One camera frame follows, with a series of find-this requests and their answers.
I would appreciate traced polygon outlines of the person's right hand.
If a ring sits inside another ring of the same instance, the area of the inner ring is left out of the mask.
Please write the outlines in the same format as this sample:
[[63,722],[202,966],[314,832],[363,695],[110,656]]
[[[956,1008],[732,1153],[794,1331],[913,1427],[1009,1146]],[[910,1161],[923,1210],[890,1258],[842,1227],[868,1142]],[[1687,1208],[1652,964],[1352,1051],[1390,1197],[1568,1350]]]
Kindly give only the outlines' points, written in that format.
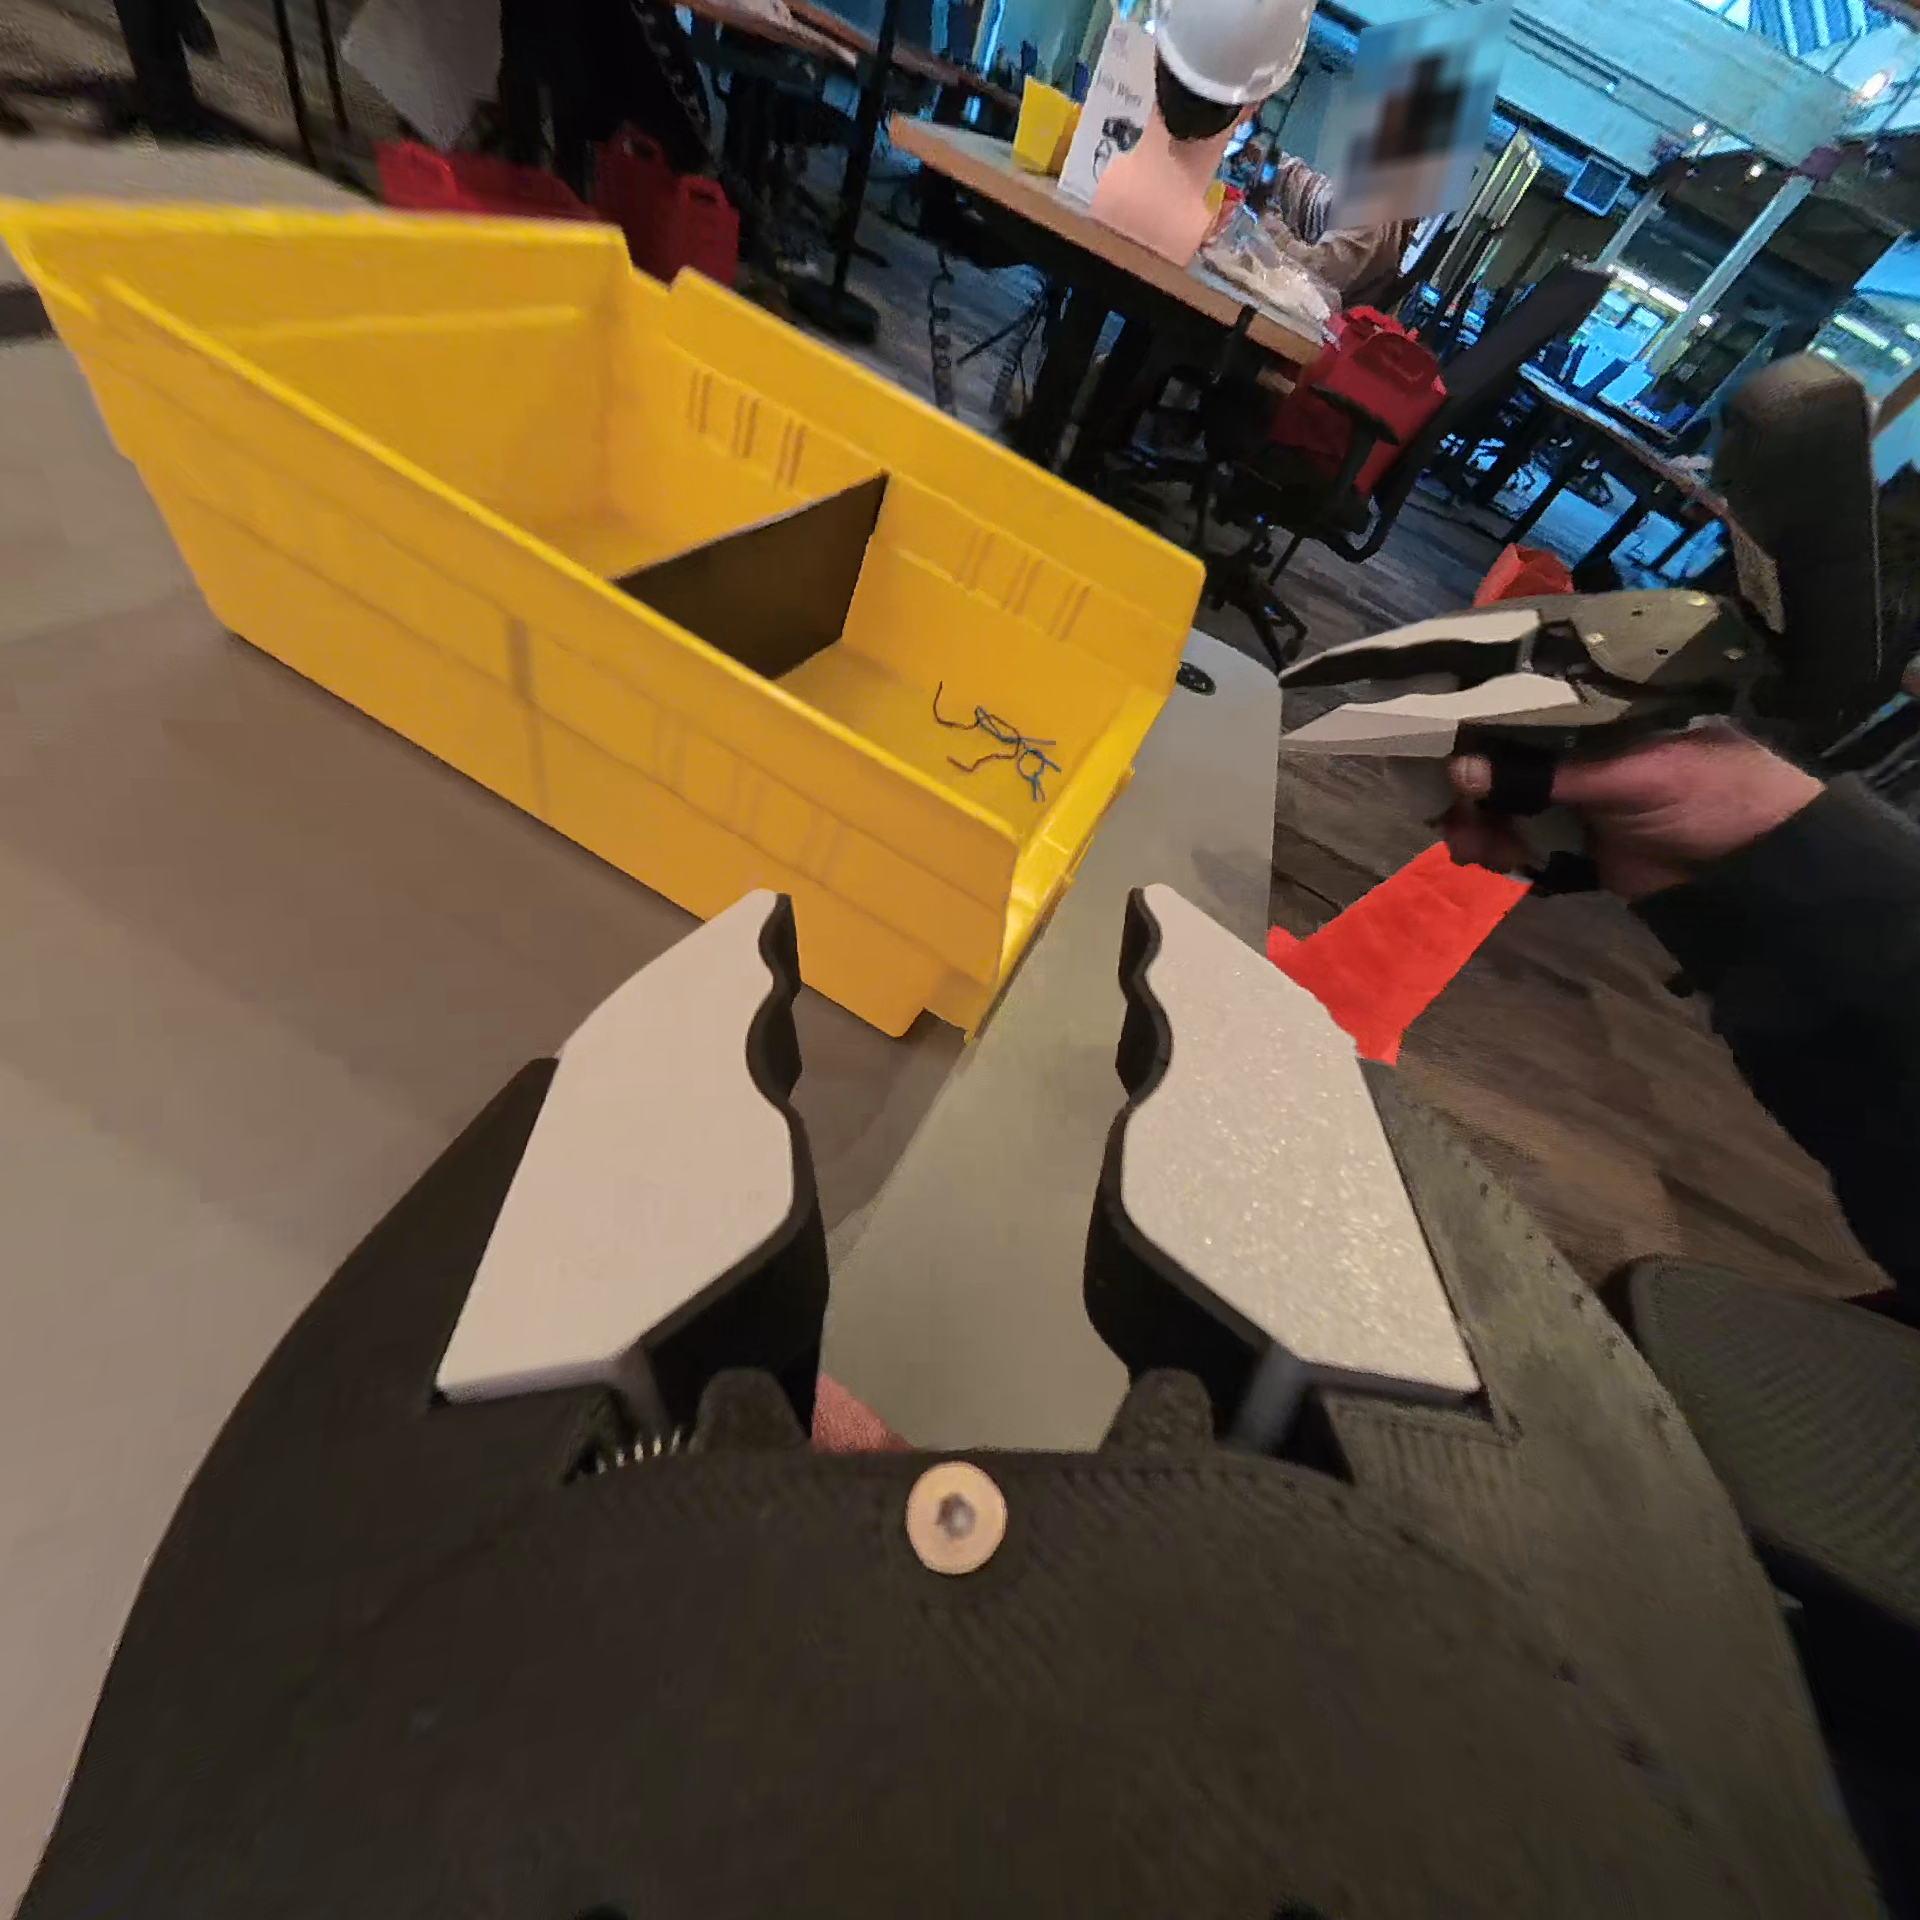
[[1497,873],[1539,862],[1535,821],[1572,816],[1592,887],[1621,900],[1669,891],[1755,845],[1825,792],[1812,772],[1726,722],[1641,737],[1605,757],[1454,757],[1442,836]]

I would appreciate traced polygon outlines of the black office chair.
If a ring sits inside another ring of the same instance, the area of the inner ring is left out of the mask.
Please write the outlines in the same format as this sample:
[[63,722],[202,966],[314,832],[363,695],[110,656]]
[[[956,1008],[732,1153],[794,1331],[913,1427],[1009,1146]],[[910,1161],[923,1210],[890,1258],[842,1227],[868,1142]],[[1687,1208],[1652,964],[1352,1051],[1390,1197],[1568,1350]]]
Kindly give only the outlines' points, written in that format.
[[1880,607],[1874,409],[1847,370],[1797,352],[1728,401],[1713,488],[1755,634],[1751,711],[1823,754],[1889,697]]
[[1324,546],[1348,565],[1374,559],[1449,427],[1447,396],[1374,497],[1359,499],[1269,446],[1280,400],[1249,374],[1223,374],[1212,383],[1199,409],[1201,477],[1194,499],[1194,550],[1207,561],[1201,607],[1236,611],[1275,669],[1302,655],[1308,636],[1306,620],[1276,589],[1286,567],[1304,545]]

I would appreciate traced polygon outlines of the pink mannequin head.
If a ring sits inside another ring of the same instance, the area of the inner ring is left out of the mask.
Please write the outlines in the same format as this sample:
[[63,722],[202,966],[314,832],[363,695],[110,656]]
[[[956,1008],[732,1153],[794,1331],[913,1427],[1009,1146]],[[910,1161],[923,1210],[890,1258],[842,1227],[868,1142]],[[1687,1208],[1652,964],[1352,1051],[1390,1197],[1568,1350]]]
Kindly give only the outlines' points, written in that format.
[[1111,158],[1091,194],[1091,220],[1174,269],[1190,268],[1216,218],[1209,202],[1247,104],[1194,92],[1155,64],[1154,106],[1135,147]]

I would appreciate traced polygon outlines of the long wooden table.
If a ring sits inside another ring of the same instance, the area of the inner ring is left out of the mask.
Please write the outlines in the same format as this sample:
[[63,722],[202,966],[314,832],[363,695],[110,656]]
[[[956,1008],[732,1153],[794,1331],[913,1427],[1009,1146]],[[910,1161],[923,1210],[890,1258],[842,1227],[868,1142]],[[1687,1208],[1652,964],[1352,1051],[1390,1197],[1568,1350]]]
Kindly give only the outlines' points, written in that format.
[[972,196],[1020,262],[1044,269],[1062,312],[1018,449],[1036,466],[1077,479],[1097,460],[1122,396],[1152,348],[1247,348],[1256,363],[1310,365],[1322,330],[1251,299],[1203,268],[1176,268],[1097,222],[1060,185],[1016,167],[1011,141],[893,114],[897,152],[923,180]]

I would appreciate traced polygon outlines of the blue twist ties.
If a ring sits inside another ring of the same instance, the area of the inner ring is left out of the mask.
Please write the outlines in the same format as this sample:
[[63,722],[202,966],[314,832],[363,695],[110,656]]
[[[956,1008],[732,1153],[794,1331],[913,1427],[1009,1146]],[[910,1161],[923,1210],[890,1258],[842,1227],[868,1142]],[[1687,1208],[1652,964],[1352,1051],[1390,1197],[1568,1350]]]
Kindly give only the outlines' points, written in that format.
[[1003,713],[974,704],[972,710],[946,710],[946,686],[937,682],[932,697],[934,724],[948,733],[976,741],[972,757],[950,754],[948,766],[961,774],[979,774],[989,766],[1005,766],[1023,785],[1033,803],[1047,799],[1047,783],[1064,772],[1058,741],[1031,733]]

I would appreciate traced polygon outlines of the black mesh chair seat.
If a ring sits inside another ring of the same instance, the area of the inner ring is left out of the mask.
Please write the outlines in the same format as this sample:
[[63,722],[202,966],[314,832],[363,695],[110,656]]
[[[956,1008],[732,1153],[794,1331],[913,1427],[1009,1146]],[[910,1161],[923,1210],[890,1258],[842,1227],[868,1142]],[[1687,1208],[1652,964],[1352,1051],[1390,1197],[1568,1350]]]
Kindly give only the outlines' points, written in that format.
[[1770,1571],[1916,1628],[1918,1333],[1674,1260],[1612,1306]]

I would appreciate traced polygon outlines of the white hard hat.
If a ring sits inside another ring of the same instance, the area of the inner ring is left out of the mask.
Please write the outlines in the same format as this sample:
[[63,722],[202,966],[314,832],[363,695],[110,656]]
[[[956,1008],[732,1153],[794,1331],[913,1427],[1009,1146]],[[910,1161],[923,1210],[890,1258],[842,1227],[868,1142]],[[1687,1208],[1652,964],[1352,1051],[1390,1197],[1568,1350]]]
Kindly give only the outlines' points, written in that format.
[[1154,4],[1155,57],[1199,101],[1247,108],[1299,71],[1315,2]]

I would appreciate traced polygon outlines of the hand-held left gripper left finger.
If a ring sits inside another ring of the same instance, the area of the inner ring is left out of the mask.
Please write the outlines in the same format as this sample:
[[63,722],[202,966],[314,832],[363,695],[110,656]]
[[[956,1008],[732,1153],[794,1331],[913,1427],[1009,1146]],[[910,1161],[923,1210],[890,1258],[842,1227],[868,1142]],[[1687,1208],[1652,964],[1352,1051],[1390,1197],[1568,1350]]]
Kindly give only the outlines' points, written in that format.
[[748,1370],[813,1414],[829,1252],[792,1108],[798,915],[752,891],[603,999],[567,1043],[444,1350],[477,1405],[600,1388],[692,1419]]

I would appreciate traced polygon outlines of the small yellow bin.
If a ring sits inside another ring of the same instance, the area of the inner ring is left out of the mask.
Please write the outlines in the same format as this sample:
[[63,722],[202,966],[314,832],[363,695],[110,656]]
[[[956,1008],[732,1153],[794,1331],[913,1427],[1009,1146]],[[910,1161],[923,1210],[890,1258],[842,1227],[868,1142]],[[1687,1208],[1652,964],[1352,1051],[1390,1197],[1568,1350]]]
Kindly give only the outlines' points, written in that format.
[[1040,180],[1058,180],[1071,152],[1080,112],[1080,101],[1069,92],[1044,82],[1036,75],[1025,75],[1012,137],[1014,167]]

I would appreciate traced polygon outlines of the white product box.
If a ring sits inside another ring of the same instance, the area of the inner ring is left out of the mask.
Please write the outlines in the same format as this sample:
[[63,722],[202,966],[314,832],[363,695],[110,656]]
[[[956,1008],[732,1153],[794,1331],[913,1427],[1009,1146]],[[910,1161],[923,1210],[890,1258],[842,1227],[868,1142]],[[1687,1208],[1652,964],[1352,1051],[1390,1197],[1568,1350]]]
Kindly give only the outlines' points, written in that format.
[[1060,192],[1091,205],[1110,161],[1132,152],[1155,104],[1155,48],[1143,13],[1108,26],[1060,172]]

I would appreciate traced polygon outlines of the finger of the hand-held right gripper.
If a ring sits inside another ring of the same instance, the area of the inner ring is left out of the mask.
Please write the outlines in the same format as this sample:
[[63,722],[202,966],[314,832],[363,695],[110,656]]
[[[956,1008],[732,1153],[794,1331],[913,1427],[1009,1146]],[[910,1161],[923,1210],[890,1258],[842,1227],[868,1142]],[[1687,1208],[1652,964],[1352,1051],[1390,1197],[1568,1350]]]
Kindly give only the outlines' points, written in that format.
[[1308,757],[1453,757],[1464,732],[1553,730],[1586,708],[1570,682],[1530,671],[1500,673],[1473,688],[1346,699],[1306,722],[1286,722],[1284,748]]
[[1278,673],[1286,691],[1473,691],[1546,682],[1533,660],[1542,616],[1530,601],[1493,603],[1412,622],[1302,656]]

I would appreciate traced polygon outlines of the person's left hand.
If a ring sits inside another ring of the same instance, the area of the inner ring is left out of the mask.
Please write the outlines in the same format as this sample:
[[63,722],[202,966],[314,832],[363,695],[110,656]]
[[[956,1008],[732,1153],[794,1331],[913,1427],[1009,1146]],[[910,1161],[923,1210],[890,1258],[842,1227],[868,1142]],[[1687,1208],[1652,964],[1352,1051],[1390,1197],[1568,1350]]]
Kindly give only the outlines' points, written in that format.
[[836,1379],[820,1373],[814,1390],[811,1447],[829,1454],[910,1452],[910,1441]]

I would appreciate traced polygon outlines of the yellow bin with divider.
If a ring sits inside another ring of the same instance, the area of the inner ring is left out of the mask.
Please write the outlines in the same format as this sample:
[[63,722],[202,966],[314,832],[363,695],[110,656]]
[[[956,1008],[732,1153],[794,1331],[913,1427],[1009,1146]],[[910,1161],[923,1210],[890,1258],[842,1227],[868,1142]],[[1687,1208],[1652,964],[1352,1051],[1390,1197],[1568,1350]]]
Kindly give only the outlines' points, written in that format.
[[[1188,550],[611,227],[4,202],[229,634],[877,1032],[974,1030],[1163,711]],[[1033,803],[932,719],[1058,741]]]

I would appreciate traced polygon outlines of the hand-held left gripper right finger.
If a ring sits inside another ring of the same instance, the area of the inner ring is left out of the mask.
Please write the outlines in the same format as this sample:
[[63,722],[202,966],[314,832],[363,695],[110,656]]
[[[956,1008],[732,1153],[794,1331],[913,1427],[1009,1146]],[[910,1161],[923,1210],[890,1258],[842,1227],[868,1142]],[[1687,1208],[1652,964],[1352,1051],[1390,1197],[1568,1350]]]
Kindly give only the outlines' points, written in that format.
[[1133,1384],[1284,1452],[1321,1392],[1469,1408],[1482,1377],[1350,1036],[1163,884],[1122,902],[1117,1078],[1084,1302]]

